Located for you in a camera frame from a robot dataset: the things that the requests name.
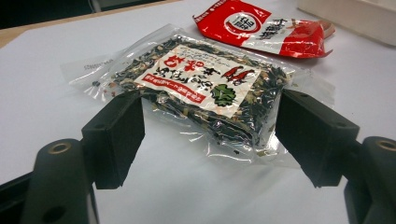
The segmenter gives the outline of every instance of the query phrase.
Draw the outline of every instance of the white table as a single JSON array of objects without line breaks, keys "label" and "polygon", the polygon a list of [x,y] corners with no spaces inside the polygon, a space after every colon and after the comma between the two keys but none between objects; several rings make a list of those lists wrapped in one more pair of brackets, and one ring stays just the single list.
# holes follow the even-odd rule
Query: white table
[{"label": "white table", "polygon": [[[198,34],[192,15],[214,0],[184,0],[25,32],[0,49],[0,184],[32,171],[47,143],[80,139],[104,105],[70,87],[60,65],[115,52],[166,23]],[[249,0],[289,18],[312,19],[296,0]],[[334,110],[361,126],[358,141],[396,139],[396,50],[337,27],[334,52],[283,61],[332,83]],[[101,223],[347,223],[343,179],[314,189],[301,170],[225,164],[177,129],[146,119],[146,137],[124,187],[97,190]]]}]

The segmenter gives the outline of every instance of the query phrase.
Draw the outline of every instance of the packaged seaweed snack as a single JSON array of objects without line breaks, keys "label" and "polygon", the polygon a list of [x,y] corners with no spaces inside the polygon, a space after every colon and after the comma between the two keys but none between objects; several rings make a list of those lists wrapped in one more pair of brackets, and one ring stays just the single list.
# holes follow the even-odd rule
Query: packaged seaweed snack
[{"label": "packaged seaweed snack", "polygon": [[191,133],[223,148],[217,155],[248,161],[278,154],[270,144],[276,99],[304,72],[172,25],[105,62],[70,83],[105,102],[140,90],[154,113],[192,124]]},{"label": "packaged seaweed snack", "polygon": [[334,32],[325,21],[304,21],[274,16],[240,0],[219,0],[197,17],[200,32],[237,47],[295,58],[318,58],[330,52],[324,39]]}]

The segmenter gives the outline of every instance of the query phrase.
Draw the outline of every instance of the snack bag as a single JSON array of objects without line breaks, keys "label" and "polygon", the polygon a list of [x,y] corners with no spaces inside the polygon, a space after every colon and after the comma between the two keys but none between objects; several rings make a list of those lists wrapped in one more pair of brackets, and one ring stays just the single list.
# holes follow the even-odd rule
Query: snack bag
[{"label": "snack bag", "polygon": [[294,58],[319,58],[331,53],[325,51],[323,42],[334,28],[324,21],[279,18],[240,0],[219,0],[193,18],[204,36],[237,47]]}]

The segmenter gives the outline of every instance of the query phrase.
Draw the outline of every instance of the red and white package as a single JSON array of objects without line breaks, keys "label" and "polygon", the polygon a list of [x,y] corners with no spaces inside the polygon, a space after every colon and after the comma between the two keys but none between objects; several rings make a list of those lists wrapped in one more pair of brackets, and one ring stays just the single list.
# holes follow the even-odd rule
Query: red and white package
[{"label": "red and white package", "polygon": [[334,32],[330,23],[273,16],[241,0],[219,0],[194,17],[200,32],[237,47],[294,58],[325,57],[324,39]]}]

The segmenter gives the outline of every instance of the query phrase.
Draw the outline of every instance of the white box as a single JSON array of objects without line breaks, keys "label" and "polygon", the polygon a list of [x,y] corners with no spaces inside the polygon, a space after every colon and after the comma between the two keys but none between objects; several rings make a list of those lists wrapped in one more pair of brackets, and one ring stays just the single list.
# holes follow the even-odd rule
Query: white box
[{"label": "white box", "polygon": [[298,8],[396,46],[395,0],[299,0]]}]

